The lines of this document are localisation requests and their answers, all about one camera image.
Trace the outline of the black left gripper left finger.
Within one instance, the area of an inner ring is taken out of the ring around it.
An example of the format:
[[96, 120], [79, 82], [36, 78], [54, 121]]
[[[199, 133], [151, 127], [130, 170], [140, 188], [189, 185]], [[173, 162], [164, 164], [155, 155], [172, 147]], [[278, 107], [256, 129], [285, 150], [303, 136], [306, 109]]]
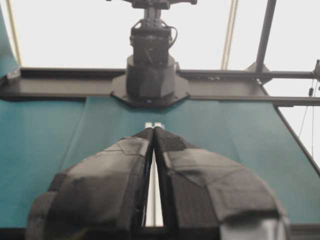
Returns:
[[153, 129], [58, 172], [30, 210], [28, 240], [129, 240], [145, 222]]

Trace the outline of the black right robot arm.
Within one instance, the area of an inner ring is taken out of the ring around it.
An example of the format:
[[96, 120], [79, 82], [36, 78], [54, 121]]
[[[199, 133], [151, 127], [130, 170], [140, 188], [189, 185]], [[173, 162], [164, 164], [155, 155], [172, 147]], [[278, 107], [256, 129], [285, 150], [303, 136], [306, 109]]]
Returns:
[[[140, 101], [162, 101], [176, 89], [175, 43], [161, 11], [171, 0], [133, 0], [144, 17], [131, 29], [126, 91]], [[181, 240], [288, 240], [286, 211], [250, 169], [155, 127], [153, 149], [164, 225]]]

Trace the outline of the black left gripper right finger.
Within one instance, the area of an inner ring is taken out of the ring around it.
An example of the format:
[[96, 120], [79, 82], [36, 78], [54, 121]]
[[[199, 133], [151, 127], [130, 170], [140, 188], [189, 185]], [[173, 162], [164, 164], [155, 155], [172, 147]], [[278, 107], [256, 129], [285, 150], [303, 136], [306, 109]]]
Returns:
[[288, 240], [290, 221], [250, 169], [154, 129], [163, 222], [181, 240]]

